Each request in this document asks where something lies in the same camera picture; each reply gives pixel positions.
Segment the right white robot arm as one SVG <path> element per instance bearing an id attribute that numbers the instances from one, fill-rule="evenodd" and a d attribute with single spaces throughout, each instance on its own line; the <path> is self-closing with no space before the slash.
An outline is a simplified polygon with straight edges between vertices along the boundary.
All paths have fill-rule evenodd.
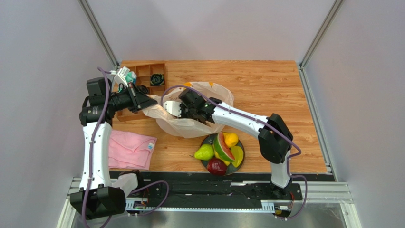
<path id="1" fill-rule="evenodd" d="M 262 157 L 270 162 L 271 183 L 278 188 L 290 185 L 287 157 L 290 155 L 293 136 L 279 115 L 272 114 L 268 117 L 250 114 L 222 100 L 207 98 L 191 88 L 181 92 L 179 99 L 181 117 L 202 123 L 223 124 L 256 138 Z"/>

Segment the green fake pear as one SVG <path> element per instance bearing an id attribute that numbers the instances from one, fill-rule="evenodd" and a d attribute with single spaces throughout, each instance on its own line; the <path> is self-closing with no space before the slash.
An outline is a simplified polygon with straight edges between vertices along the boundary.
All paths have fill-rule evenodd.
<path id="1" fill-rule="evenodd" d="M 203 144 L 193 155 L 194 158 L 202 161 L 209 161 L 214 157 L 214 149 L 211 144 Z"/>

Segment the red fake apple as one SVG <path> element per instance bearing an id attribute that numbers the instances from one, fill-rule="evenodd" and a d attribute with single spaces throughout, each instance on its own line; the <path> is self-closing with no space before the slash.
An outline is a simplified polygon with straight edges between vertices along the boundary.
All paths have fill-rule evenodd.
<path id="1" fill-rule="evenodd" d="M 224 176 L 227 172 L 228 166 L 222 160 L 212 158 L 209 160 L 206 169 L 213 175 Z"/>

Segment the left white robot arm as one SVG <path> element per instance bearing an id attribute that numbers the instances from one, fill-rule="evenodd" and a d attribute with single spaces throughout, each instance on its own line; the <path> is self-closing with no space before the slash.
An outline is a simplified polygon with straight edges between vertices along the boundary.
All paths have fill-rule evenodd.
<path id="1" fill-rule="evenodd" d="M 79 114 L 85 139 L 84 168 L 79 190 L 70 195 L 70 204 L 84 220 L 125 212 L 127 196 L 138 187 L 139 172 L 125 172 L 111 181 L 108 146 L 112 120 L 118 111 L 137 112 L 157 104 L 132 83 L 114 93 L 111 86 L 111 81 L 103 77 L 87 80 L 88 96 Z"/>

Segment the yellow fake pear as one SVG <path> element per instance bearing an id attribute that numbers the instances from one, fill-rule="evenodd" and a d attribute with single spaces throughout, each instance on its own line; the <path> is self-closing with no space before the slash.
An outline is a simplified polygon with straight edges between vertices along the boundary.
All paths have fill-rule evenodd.
<path id="1" fill-rule="evenodd" d="M 235 133 L 223 132 L 223 135 L 224 135 L 225 144 L 227 145 L 228 148 L 231 148 L 231 147 L 237 145 L 237 143 L 239 142 L 239 138 L 238 138 L 237 134 L 235 134 Z"/>

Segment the yellow fake mango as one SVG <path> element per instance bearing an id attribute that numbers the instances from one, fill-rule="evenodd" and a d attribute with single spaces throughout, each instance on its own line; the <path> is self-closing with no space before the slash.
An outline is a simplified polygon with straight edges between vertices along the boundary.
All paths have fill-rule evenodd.
<path id="1" fill-rule="evenodd" d="M 230 161 L 226 161 L 226 160 L 222 159 L 216 151 L 214 152 L 214 156 L 215 156 L 215 158 L 220 159 L 226 166 L 229 166 L 231 163 Z"/>

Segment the fake watermelon slice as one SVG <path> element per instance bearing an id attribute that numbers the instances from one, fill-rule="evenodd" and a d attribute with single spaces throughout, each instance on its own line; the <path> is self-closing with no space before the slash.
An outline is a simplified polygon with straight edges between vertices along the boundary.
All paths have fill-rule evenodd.
<path id="1" fill-rule="evenodd" d="M 235 158 L 230 148 L 225 143 L 223 132 L 219 132 L 213 140 L 213 148 L 218 153 L 219 157 L 227 162 L 235 161 Z"/>

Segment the banana print plastic bag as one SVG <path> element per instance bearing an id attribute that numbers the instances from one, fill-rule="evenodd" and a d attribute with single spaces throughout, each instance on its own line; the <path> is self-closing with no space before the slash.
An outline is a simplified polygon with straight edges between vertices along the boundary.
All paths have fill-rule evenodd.
<path id="1" fill-rule="evenodd" d="M 221 100 L 226 104 L 234 105 L 234 95 L 226 87 L 211 82 L 188 82 L 184 84 L 199 91 L 206 97 L 214 100 Z M 189 111 L 185 105 L 178 107 L 179 114 L 174 115 L 167 110 L 167 101 L 181 102 L 180 94 L 185 88 L 176 87 L 170 92 L 165 93 L 165 96 L 150 95 L 149 97 L 158 102 L 158 104 L 150 106 L 142 110 L 143 114 L 156 120 L 159 127 L 166 133 L 183 138 L 196 138 L 207 136 L 214 133 L 219 133 L 224 129 L 223 124 L 213 123 L 212 118 L 205 118 L 201 114 L 197 114 L 196 118 L 192 115 L 196 111 Z"/>

